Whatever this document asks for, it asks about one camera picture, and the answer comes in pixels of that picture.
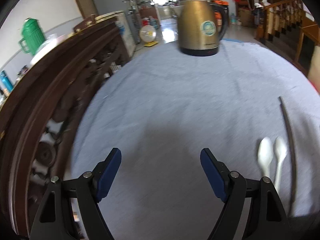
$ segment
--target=green thermos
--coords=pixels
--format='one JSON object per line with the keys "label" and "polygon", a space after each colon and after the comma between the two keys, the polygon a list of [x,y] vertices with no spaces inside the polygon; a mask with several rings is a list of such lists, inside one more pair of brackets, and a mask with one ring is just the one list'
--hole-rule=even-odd
{"label": "green thermos", "polygon": [[23,39],[19,41],[19,44],[22,50],[25,53],[31,53],[33,56],[36,54],[40,45],[45,41],[42,29],[36,19],[28,18],[24,21],[21,35]]}

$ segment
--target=gray refrigerator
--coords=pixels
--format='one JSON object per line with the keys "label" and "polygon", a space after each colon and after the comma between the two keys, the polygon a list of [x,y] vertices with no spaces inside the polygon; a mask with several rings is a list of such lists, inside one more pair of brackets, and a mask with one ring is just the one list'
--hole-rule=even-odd
{"label": "gray refrigerator", "polygon": [[124,11],[133,39],[136,43],[140,42],[141,19],[135,0],[93,0],[93,2],[99,15]]}

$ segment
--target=staircase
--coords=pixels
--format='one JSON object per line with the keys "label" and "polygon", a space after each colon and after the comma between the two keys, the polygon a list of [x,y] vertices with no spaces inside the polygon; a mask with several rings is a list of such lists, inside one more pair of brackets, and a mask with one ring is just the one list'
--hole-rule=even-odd
{"label": "staircase", "polygon": [[[287,61],[294,63],[302,14],[301,0],[284,0],[261,8],[255,38]],[[306,74],[303,68],[296,67]]]}

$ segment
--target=white spoon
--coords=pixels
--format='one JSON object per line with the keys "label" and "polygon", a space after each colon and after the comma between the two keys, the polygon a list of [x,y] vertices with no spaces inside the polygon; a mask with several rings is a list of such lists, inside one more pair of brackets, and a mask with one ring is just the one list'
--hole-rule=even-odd
{"label": "white spoon", "polygon": [[275,140],[275,154],[278,159],[275,188],[279,194],[282,164],[283,164],[285,157],[287,156],[287,145],[281,136],[277,137]]}
{"label": "white spoon", "polygon": [[273,158],[272,142],[269,137],[262,139],[258,150],[258,164],[262,170],[262,175],[270,178],[270,163]]}

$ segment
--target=screw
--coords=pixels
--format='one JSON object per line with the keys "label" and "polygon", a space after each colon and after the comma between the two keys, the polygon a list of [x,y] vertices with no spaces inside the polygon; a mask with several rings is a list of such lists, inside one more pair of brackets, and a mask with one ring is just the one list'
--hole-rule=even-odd
{"label": "screw", "polygon": [[231,177],[233,177],[233,178],[237,178],[237,177],[239,177],[239,173],[238,173],[238,172],[236,172],[236,171],[232,171],[232,172],[230,172],[230,175],[231,175]]}
{"label": "screw", "polygon": [[58,176],[53,176],[52,178],[51,178],[51,182],[52,183],[57,183],[59,181],[59,177]]}
{"label": "screw", "polygon": [[86,171],[86,172],[83,174],[83,176],[84,176],[85,178],[90,178],[91,175],[92,175],[92,172],[91,172],[91,171]]}
{"label": "screw", "polygon": [[269,183],[269,182],[270,182],[270,179],[269,179],[268,177],[263,177],[262,179],[263,179],[263,181],[264,181],[265,183]]}

